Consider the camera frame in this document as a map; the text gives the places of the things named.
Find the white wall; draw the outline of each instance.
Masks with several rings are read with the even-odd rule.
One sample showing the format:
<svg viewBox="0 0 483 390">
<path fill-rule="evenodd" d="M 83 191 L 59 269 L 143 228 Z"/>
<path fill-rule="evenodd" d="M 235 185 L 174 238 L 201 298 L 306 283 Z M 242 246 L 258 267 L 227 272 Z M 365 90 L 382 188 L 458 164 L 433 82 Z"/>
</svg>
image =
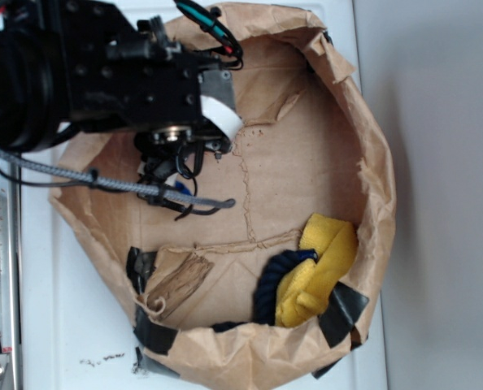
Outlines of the white wall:
<svg viewBox="0 0 483 390">
<path fill-rule="evenodd" d="M 363 93 L 398 181 L 390 390 L 483 388 L 483 0 L 354 3 Z"/>
</svg>

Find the white surface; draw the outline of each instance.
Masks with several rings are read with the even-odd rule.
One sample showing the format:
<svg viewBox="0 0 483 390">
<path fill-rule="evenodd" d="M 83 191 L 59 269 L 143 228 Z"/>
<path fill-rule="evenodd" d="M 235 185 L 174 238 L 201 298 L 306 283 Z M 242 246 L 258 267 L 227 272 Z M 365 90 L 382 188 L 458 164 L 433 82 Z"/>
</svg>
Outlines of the white surface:
<svg viewBox="0 0 483 390">
<path fill-rule="evenodd" d="M 355 15 L 398 183 L 389 387 L 483 389 L 483 0 L 355 0 Z"/>
<path fill-rule="evenodd" d="M 125 10 L 132 20 L 158 13 L 166 20 L 166 15 L 178 15 L 169 2 L 157 3 L 167 4 L 167 7 L 146 6 L 147 2 L 140 0 L 124 3 L 127 3 Z M 300 5 L 297 2 L 286 4 Z M 303 5 L 330 23 L 336 47 L 357 63 L 351 1 Z M 59 159 L 59 150 L 29 157 L 55 163 Z M 41 180 L 44 177 L 27 172 L 25 179 Z M 132 373 L 137 341 L 128 320 L 70 228 L 46 202 L 46 196 L 45 190 L 24 188 L 22 325 L 25 390 L 200 388 L 162 375 Z M 116 354 L 124 356 L 105 360 L 105 357 Z M 369 342 L 345 357 L 321 380 L 308 375 L 283 387 L 300 388 L 386 390 L 380 306 Z"/>
</svg>

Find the green wire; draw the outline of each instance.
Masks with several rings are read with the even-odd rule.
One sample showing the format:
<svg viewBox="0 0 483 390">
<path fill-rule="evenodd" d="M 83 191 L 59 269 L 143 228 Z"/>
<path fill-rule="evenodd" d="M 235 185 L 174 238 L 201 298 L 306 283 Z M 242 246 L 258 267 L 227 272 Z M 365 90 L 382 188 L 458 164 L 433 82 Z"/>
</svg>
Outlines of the green wire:
<svg viewBox="0 0 483 390">
<path fill-rule="evenodd" d="M 199 20 L 201 23 L 204 23 L 207 27 L 212 27 L 215 24 L 215 22 L 208 19 L 206 16 L 202 15 L 191 6 L 188 6 L 186 4 L 182 4 L 179 2 L 176 5 L 182 8 L 184 11 L 190 13 L 196 20 Z M 214 31 L 220 37 L 226 36 L 225 32 L 218 26 L 213 27 L 212 31 Z"/>
</svg>

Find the metal frame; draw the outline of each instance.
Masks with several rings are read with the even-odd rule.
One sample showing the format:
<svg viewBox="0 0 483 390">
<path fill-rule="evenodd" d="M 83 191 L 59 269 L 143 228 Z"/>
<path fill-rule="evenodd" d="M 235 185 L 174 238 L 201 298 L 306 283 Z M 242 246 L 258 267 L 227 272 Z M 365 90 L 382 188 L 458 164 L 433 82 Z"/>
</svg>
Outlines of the metal frame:
<svg viewBox="0 0 483 390">
<path fill-rule="evenodd" d="M 18 169 L 0 162 L 14 176 Z M 20 340 L 20 188 L 0 178 L 0 390 L 22 388 Z"/>
</svg>

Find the paper bag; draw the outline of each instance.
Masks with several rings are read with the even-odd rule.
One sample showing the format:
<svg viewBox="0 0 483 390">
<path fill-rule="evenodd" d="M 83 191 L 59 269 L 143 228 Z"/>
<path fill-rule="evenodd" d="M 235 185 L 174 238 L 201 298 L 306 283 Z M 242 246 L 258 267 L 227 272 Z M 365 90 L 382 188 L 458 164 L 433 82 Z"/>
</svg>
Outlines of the paper bag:
<svg viewBox="0 0 483 390">
<path fill-rule="evenodd" d="M 124 308 L 146 359 L 209 388 L 269 389 L 322 373 L 367 339 L 394 238 L 394 173 L 385 138 L 350 77 L 354 68 L 328 42 L 315 15 L 284 6 L 219 7 L 220 21 L 245 51 L 245 67 L 233 72 L 245 127 L 231 154 L 220 161 L 205 157 L 199 195 L 233 197 L 237 205 L 175 221 L 173 211 L 148 206 L 134 193 L 57 188 L 50 201 Z M 167 29 L 190 49 L 217 46 L 187 19 Z M 136 181 L 139 162 L 133 134 L 120 133 L 77 137 L 60 164 Z M 326 315 L 296 328 L 246 323 L 214 332 L 215 323 L 250 321 L 262 269 L 271 256 L 297 248 L 315 212 L 357 228 L 355 264 L 333 296 L 334 302 L 360 297 L 363 310 L 347 321 L 331 298 Z M 142 296 L 125 272 L 132 246 L 158 251 Z M 189 254 L 214 266 L 161 320 L 146 299 Z"/>
</svg>

